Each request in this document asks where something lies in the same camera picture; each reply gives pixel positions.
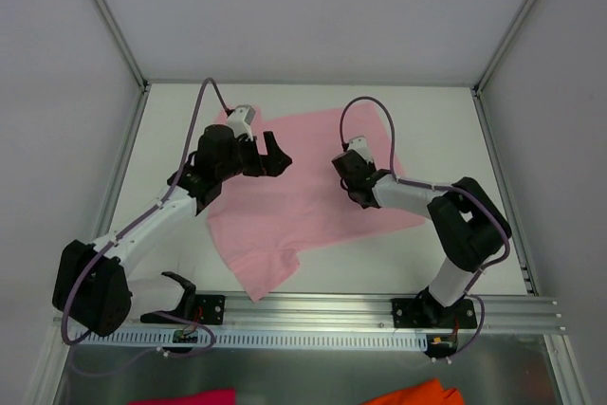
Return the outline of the aluminium frame post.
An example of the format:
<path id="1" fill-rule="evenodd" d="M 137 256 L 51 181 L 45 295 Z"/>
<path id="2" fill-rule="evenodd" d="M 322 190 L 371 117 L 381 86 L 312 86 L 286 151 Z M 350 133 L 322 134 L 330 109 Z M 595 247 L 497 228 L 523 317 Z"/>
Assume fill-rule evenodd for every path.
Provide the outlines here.
<path id="1" fill-rule="evenodd" d="M 514 17 L 508 24 L 506 31 L 499 44 L 492 53 L 485 69 L 483 70 L 479 80 L 473 85 L 472 92 L 477 94 L 482 92 L 488 85 L 493 74 L 499 67 L 501 61 L 513 45 L 517 35 L 521 31 L 525 21 L 531 14 L 539 0 L 523 0 L 517 8 Z"/>
<path id="2" fill-rule="evenodd" d="M 144 76 L 131 47 L 128 45 L 110 5 L 107 0 L 91 0 L 91 2 L 138 90 L 144 93 L 149 85 L 148 80 Z"/>

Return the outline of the left aluminium frame post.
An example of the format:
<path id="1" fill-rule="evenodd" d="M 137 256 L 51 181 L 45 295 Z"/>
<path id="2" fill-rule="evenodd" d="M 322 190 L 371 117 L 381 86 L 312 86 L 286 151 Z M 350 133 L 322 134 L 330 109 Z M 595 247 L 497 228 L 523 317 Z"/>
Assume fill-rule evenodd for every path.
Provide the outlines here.
<path id="1" fill-rule="evenodd" d="M 131 47 L 128 45 L 110 5 L 107 0 L 91 0 L 91 2 L 138 90 L 144 93 L 149 85 L 148 80 L 144 76 Z"/>

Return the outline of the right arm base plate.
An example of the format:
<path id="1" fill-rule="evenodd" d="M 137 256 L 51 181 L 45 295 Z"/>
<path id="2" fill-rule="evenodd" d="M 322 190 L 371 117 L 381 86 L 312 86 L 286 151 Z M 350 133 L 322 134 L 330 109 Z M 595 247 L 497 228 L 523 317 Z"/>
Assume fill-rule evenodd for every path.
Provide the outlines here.
<path id="1" fill-rule="evenodd" d="M 461 298 L 451 306 L 440 304 L 425 288 L 414 298 L 391 300 L 394 327 L 412 329 L 476 329 L 477 316 L 471 299 Z"/>

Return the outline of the red t shirt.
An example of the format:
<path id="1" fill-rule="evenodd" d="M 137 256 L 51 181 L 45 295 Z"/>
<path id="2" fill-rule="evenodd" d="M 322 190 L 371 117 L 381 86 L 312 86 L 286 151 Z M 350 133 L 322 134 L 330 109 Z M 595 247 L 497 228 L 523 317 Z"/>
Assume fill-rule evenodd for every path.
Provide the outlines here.
<path id="1" fill-rule="evenodd" d="M 235 405 L 233 388 L 204 391 L 189 396 L 150 398 L 129 402 L 129 405 Z"/>

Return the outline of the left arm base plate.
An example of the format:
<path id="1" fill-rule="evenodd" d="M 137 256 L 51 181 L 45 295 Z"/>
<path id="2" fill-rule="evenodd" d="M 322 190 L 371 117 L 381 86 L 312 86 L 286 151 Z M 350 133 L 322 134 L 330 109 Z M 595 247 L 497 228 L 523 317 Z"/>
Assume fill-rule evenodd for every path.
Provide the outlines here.
<path id="1" fill-rule="evenodd" d="M 176 310 L 166 311 L 172 316 L 167 318 L 161 316 L 161 311 L 147 313 L 140 317 L 142 323 L 155 324 L 186 324 L 197 322 L 204 325 L 222 325 L 226 296 L 221 294 L 199 294 L 197 293 L 189 304 L 180 304 Z"/>

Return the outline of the pink t shirt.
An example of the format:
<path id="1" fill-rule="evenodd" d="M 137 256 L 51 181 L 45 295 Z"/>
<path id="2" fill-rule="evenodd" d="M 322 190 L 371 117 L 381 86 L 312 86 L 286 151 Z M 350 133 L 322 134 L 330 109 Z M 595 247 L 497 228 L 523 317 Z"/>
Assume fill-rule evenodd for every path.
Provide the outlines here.
<path id="1" fill-rule="evenodd" d="M 277 178 L 230 179 L 208 210 L 214 246 L 254 302 L 297 271 L 304 250 L 424 222 L 399 210 L 364 210 L 349 199 L 331 163 L 341 152 L 340 114 L 333 108 L 260 121 L 292 164 Z"/>

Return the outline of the orange t shirt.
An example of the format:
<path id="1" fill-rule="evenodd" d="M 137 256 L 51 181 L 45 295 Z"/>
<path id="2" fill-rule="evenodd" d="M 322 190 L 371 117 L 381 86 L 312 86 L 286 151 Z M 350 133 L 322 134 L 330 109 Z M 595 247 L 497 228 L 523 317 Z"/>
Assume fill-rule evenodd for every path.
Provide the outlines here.
<path id="1" fill-rule="evenodd" d="M 437 378 L 366 401 L 368 405 L 464 405 L 456 388 L 445 389 Z"/>

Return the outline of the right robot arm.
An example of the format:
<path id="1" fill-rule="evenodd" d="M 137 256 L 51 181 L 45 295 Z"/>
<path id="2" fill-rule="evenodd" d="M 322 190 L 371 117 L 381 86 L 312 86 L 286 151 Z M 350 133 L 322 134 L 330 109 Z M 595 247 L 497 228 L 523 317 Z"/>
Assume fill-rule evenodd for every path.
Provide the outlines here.
<path id="1" fill-rule="evenodd" d="M 414 300 L 415 318 L 445 324 L 480 275 L 509 257 L 511 227 L 475 179 L 450 185 L 405 179 L 377 168 L 355 149 L 332 164 L 341 186 L 362 208 L 401 210 L 432 221 L 446 259 Z"/>

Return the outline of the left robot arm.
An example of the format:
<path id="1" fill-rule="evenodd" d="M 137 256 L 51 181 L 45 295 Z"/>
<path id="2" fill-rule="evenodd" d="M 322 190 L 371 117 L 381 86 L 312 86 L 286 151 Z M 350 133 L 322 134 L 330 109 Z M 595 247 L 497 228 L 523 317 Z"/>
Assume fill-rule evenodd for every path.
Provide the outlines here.
<path id="1" fill-rule="evenodd" d="M 105 337 L 125 321 L 187 322 L 195 316 L 196 287 L 176 272 L 131 279 L 141 260 L 176 228 L 196 218 L 238 175 L 277 177 L 292 163 L 270 131 L 261 154 L 254 137 L 228 125 L 208 126 L 195 151 L 167 180 L 160 197 L 127 226 L 63 250 L 52 295 L 62 320 Z"/>

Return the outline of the right aluminium frame post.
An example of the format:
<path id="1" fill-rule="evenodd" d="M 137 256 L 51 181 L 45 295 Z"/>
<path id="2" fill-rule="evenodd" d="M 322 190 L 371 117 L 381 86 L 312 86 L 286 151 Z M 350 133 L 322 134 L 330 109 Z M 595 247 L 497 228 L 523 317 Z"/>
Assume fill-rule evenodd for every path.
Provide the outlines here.
<path id="1" fill-rule="evenodd" d="M 501 61 L 513 45 L 517 35 L 521 31 L 525 21 L 531 14 L 539 0 L 523 0 L 517 8 L 514 17 L 508 24 L 506 31 L 499 44 L 492 53 L 485 69 L 483 70 L 479 80 L 473 85 L 472 92 L 477 94 L 482 92 L 488 85 L 493 74 L 499 67 Z"/>

